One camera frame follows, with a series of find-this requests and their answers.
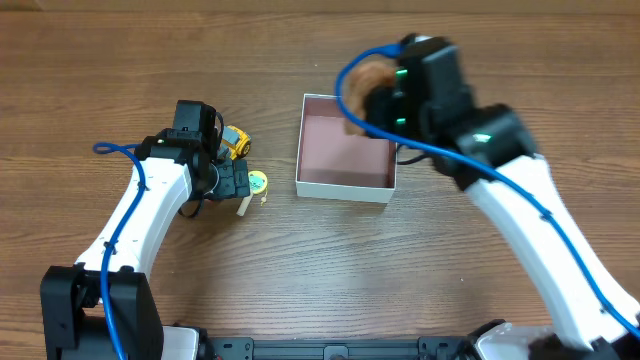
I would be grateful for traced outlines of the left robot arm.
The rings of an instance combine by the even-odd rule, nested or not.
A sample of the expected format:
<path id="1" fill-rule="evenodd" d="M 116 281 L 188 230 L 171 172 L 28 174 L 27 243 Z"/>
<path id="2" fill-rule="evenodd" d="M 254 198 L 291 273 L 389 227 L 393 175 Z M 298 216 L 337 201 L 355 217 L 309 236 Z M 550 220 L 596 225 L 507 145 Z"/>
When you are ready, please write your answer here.
<path id="1" fill-rule="evenodd" d="M 136 144 L 94 144 L 133 163 L 127 189 L 95 241 L 40 284 L 49 359 L 214 359 L 203 328 L 162 324 L 149 285 L 176 215 L 191 201 L 248 195 L 247 170 L 223 172 L 224 120 L 201 101 L 180 100 L 173 124 Z"/>

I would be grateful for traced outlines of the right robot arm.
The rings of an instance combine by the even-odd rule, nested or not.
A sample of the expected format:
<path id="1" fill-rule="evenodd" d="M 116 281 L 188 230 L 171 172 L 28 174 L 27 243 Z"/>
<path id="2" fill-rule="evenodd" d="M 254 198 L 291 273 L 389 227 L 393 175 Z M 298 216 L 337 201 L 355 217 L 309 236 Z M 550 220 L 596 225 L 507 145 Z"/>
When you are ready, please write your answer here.
<path id="1" fill-rule="evenodd" d="M 590 247 L 518 115 L 475 103 L 446 38 L 409 35 L 377 54 L 395 66 L 356 77 L 368 86 L 363 129 L 421 151 L 455 181 L 504 236 L 552 319 L 548 327 L 490 325 L 475 334 L 475 357 L 637 358 L 639 303 Z"/>

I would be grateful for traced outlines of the brown plush toy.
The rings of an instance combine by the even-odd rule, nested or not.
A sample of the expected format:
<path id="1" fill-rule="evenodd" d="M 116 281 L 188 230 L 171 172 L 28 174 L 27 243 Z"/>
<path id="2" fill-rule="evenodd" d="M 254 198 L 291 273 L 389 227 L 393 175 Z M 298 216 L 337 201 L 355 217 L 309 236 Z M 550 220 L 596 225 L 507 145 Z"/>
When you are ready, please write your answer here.
<path id="1" fill-rule="evenodd" d="M 346 107 L 360 120 L 366 119 L 365 100 L 377 87 L 392 87 L 395 69 L 381 61 L 371 61 L 356 66 L 349 74 Z"/>

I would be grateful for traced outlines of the yellow toy truck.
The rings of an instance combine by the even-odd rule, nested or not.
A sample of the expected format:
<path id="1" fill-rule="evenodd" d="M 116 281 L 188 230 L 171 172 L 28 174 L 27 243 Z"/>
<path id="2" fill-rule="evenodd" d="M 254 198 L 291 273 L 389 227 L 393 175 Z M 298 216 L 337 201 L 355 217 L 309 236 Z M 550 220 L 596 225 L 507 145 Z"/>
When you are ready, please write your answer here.
<path id="1" fill-rule="evenodd" d="M 252 139 L 248 133 L 232 125 L 225 126 L 218 149 L 218 158 L 221 160 L 242 159 L 249 154 L 251 144 Z"/>

